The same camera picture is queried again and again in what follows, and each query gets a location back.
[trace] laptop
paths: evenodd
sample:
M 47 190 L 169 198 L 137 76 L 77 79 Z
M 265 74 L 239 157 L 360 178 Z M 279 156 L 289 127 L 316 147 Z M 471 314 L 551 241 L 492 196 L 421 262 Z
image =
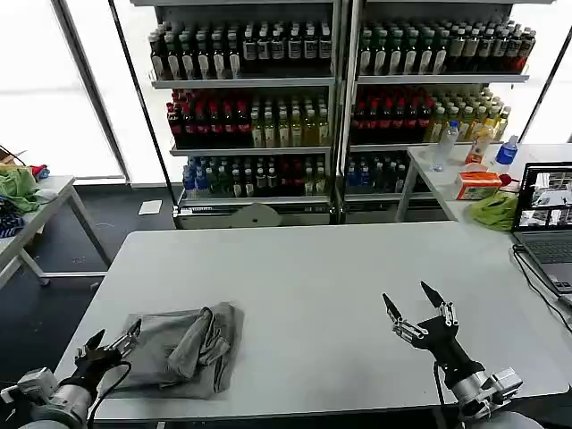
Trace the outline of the laptop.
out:
M 572 163 L 528 163 L 512 234 L 555 291 L 572 293 Z

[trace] dark floor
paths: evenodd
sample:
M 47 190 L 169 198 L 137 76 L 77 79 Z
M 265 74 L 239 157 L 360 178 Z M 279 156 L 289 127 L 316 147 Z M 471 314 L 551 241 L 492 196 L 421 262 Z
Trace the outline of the dark floor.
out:
M 130 189 L 115 185 L 103 188 L 79 187 L 78 192 L 97 226 L 101 240 L 113 256 L 132 231 L 174 229 L 172 202 L 166 189 Z M 141 203 L 153 199 L 163 200 L 161 212 L 138 215 Z M 28 251 L 47 272 L 105 270 L 104 264 L 68 206 L 64 206 L 54 216 L 41 236 L 35 238 Z M 30 369 L 42 366 L 48 366 L 53 370 L 56 368 L 95 293 L 96 285 L 97 279 L 53 279 L 50 287 L 41 288 L 28 272 L 20 269 L 0 290 L 0 350 L 2 350 L 0 389 L 15 383 Z M 528 415 L 540 418 L 544 424 L 551 422 L 562 427 L 572 427 L 570 397 L 571 395 L 559 395 L 557 398 L 526 401 L 518 404 L 518 407 Z M 270 426 L 282 428 L 293 425 L 326 427 L 332 424 L 413 427 L 407 425 L 409 419 L 419 422 L 418 416 L 411 414 L 410 411 L 405 413 L 397 420 L 404 425 L 397 425 L 393 414 L 380 419 L 366 412 L 362 413 L 360 418 L 336 417 L 335 422 L 330 417 L 309 417 L 306 420 L 298 419 L 296 423 L 290 418 L 285 420 L 273 418 L 270 421 L 258 420 L 257 423 L 247 419 L 241 420 L 240 423 L 218 422 L 207 426 L 216 426 L 217 429 L 237 426 L 249 429 Z M 0 404 L 0 428 L 4 427 L 6 416 L 6 406 Z M 432 427 L 433 423 L 427 422 L 422 426 Z M 149 425 L 127 425 L 127 427 L 139 428 Z M 175 429 L 181 425 L 168 425 L 168 427 Z

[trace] green cloth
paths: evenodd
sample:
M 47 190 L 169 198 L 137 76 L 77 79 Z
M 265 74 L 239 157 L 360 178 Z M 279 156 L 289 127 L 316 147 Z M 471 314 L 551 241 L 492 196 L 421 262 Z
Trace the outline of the green cloth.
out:
M 10 200 L 23 213 L 39 207 L 34 201 L 36 180 L 27 168 L 0 171 L 0 196 Z
M 498 191 L 474 203 L 469 214 L 479 223 L 495 231 L 510 231 L 517 211 L 517 194 Z

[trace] laptop screen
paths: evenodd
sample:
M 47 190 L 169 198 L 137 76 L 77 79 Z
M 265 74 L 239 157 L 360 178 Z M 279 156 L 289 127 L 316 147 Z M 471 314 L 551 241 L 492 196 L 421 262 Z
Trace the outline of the laptop screen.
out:
M 527 164 L 513 230 L 572 230 L 572 163 Z

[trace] black cable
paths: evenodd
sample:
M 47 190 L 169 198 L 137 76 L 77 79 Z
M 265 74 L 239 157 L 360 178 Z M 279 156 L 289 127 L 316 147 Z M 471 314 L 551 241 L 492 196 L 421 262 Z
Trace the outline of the black cable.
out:
M 125 380 L 129 372 L 131 371 L 131 362 L 127 362 L 126 360 L 122 360 L 119 364 L 114 366 L 114 368 L 116 368 L 117 366 L 127 366 L 127 371 L 125 371 L 125 373 L 121 377 L 119 377 L 119 379 L 114 384 L 112 384 L 112 386 L 109 389 L 107 389 L 103 395 L 99 397 L 99 399 L 96 402 L 96 405 L 91 409 L 91 414 L 89 414 L 88 429 L 93 429 L 93 422 L 96 418 L 96 411 L 101 405 L 101 403 L 104 401 L 107 395 L 109 395 L 112 391 L 114 391 L 115 388 L 119 386 L 123 382 L 123 380 Z
M 433 364 L 433 375 L 435 377 L 435 385 L 437 386 L 437 394 L 439 395 L 439 402 L 441 405 L 445 405 L 445 399 L 443 398 L 443 389 L 441 387 L 441 379 L 439 378 L 439 365 L 437 362 Z
M 518 266 L 520 266 L 520 271 L 522 271 L 522 274 L 526 278 L 526 282 L 528 283 L 528 287 L 531 288 L 532 290 L 534 290 L 538 294 L 538 296 L 544 301 L 544 304 L 546 304 L 547 307 L 551 308 L 552 310 L 554 310 L 556 312 L 556 314 L 558 314 L 558 316 L 560 317 L 560 320 L 564 324 L 564 327 L 567 329 L 568 332 L 572 333 L 572 328 L 570 328 L 570 325 L 568 324 L 568 322 L 566 321 L 566 319 L 564 318 L 564 316 L 562 315 L 560 310 L 558 310 L 555 306 L 553 306 L 549 302 L 549 300 L 546 299 L 544 297 L 544 295 L 538 290 L 538 288 L 536 288 L 536 286 L 534 286 L 533 283 L 530 281 L 530 277 L 528 277 L 528 274 L 526 273 L 526 269 L 523 267 L 523 265 L 521 264 L 520 261 L 523 261 L 526 264 L 526 266 L 528 266 L 528 268 L 533 273 L 536 274 L 536 272 L 530 267 L 530 265 L 525 261 L 525 259 L 519 253 L 517 253 L 516 246 L 512 247 L 512 254 L 515 257 L 515 260 L 517 261 Z M 538 277 L 538 279 L 542 282 L 542 284 L 544 286 L 546 286 L 548 289 L 550 289 L 550 287 L 546 284 L 546 282 L 538 274 L 536 274 L 536 277 Z

